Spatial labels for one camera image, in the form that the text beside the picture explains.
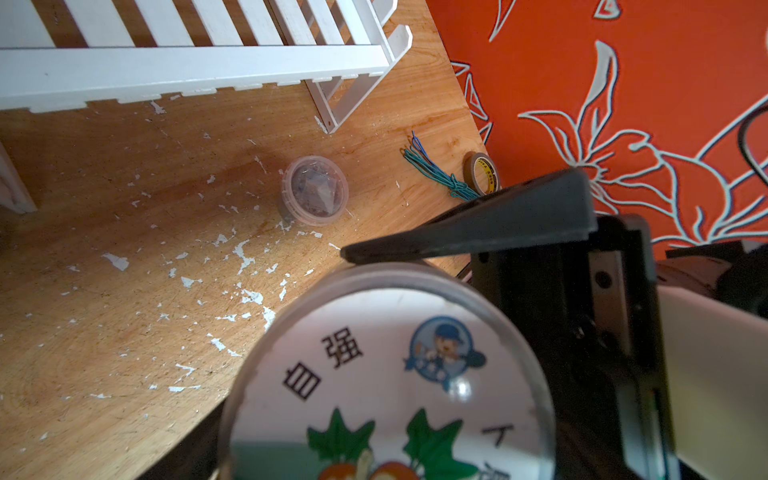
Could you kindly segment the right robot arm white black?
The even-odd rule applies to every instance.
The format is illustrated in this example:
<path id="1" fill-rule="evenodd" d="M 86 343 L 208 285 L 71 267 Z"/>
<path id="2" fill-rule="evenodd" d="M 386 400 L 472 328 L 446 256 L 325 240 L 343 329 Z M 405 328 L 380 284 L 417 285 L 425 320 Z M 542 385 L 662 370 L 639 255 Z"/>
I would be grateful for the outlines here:
<path id="1" fill-rule="evenodd" d="M 766 245 L 670 251 L 656 270 L 678 458 L 706 479 L 766 478 Z"/>

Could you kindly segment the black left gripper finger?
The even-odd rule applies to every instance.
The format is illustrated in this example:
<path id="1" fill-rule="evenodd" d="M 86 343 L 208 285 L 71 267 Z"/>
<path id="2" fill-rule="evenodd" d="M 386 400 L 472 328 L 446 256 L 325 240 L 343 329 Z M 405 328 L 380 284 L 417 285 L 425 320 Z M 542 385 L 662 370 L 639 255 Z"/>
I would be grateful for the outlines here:
<path id="1" fill-rule="evenodd" d="M 355 265 L 585 241 L 598 230 L 589 181 L 561 170 L 463 203 L 409 231 L 343 247 Z"/>

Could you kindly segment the seed jar radish lid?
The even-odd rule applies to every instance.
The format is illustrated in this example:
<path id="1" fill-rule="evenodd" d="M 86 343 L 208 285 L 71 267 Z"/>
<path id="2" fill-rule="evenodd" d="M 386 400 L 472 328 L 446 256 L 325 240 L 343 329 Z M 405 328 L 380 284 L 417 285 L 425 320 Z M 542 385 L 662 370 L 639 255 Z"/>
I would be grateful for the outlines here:
<path id="1" fill-rule="evenodd" d="M 550 479 L 553 401 L 512 321 L 420 264 L 344 268 L 246 358 L 219 436 L 224 479 Z"/>

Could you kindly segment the white slatted two-tier shelf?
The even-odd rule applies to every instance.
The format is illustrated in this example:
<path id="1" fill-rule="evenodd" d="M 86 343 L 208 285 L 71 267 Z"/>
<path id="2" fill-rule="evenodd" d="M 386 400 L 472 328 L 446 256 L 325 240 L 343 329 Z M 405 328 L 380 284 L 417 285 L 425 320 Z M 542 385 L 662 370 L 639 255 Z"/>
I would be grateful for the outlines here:
<path id="1" fill-rule="evenodd" d="M 141 1 L 153 45 L 137 46 L 111 1 L 70 1 L 82 48 L 54 43 L 35 5 L 1 5 L 1 107 L 47 113 L 97 101 L 150 102 L 225 88 L 305 83 L 328 133 L 336 132 L 413 43 L 409 27 L 384 28 L 394 1 L 244 1 L 246 45 L 221 1 L 194 8 L 208 35 L 194 44 L 171 1 Z"/>

